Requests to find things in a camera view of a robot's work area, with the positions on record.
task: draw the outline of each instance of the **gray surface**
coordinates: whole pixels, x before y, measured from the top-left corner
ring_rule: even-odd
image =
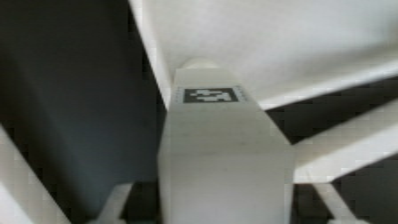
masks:
[[[75,221],[157,179],[157,85],[127,1],[0,1],[0,119]]]

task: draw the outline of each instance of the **white panel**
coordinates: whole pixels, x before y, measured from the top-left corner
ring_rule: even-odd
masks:
[[[193,103],[193,89],[217,98],[237,85],[223,69],[178,70],[159,155],[168,224],[289,224],[294,149],[281,131],[242,87],[235,102]]]
[[[130,2],[168,97],[194,57],[239,74],[264,109],[398,74],[397,0]]]
[[[0,223],[70,224],[2,127]]]
[[[398,101],[344,123],[297,148],[296,183],[328,183],[398,153]]]

